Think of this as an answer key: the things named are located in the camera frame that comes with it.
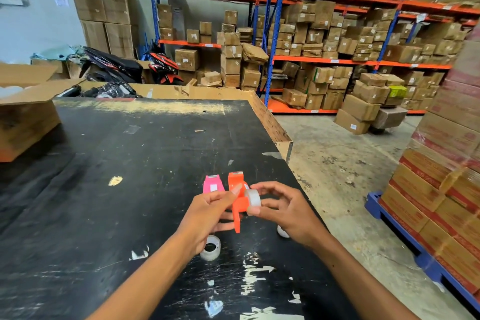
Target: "worn table surface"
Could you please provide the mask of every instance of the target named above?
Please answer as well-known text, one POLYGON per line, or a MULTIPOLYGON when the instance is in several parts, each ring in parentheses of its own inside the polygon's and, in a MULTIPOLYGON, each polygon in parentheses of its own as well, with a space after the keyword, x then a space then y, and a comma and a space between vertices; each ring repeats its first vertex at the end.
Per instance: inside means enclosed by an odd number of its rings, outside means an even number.
MULTIPOLYGON (((63 124, 0 164, 0 319, 87 317, 145 261, 132 251, 152 254, 176 230, 205 175, 301 189, 247 101, 56 105, 63 124)), ((210 301, 223 302, 215 319, 357 318, 323 263, 275 224, 249 217, 218 237, 219 258, 196 256, 152 318, 208 319, 210 301)))

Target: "tape roll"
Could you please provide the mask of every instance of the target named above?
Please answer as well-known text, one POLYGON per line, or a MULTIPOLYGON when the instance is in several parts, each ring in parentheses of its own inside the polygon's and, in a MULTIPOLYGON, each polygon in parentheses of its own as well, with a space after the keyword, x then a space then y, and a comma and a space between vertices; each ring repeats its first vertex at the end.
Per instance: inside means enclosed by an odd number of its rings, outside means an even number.
POLYGON ((213 261, 217 259, 217 257, 220 255, 220 239, 216 237, 215 235, 209 235, 207 237, 207 244, 211 243, 215 245, 215 249, 212 250, 211 252, 207 250, 202 250, 200 252, 200 257, 205 260, 205 261, 213 261))
POLYGON ((290 235, 283 230, 279 225, 276 226, 276 232, 283 238, 290 238, 290 235))
POLYGON ((248 197, 250 206, 262 206, 262 200, 257 190, 252 188, 245 190, 245 196, 248 197))

